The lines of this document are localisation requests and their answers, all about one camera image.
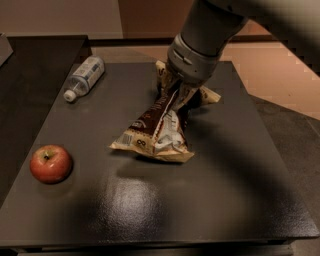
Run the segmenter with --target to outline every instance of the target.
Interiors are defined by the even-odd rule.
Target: crumpled wrapper
[[[189,111],[220,100],[212,90],[194,88],[175,78],[161,61],[156,62],[158,97],[110,147],[134,151],[165,162],[184,163],[194,152],[188,150],[183,131]]]

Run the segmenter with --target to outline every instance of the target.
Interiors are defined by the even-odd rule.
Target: plastic wrapper
[[[130,150],[166,162],[186,162],[194,152],[188,150],[184,130],[189,111],[216,103],[220,96],[201,86],[193,88],[175,78],[165,63],[157,61],[158,97],[110,147]]]

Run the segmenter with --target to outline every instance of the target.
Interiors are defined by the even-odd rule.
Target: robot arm
[[[195,0],[168,50],[168,68],[199,86],[212,75],[228,40],[255,20],[320,75],[320,1]]]

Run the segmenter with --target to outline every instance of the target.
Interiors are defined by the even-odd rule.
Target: white bottle cap
[[[67,90],[64,94],[63,97],[66,101],[68,102],[72,102],[75,100],[75,98],[77,98],[77,95],[75,94],[74,91],[71,90]]]

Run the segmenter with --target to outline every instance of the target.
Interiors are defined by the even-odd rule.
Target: water bottle
[[[64,99],[73,102],[76,98],[88,94],[103,73],[103,60],[98,56],[90,56],[69,76]]]

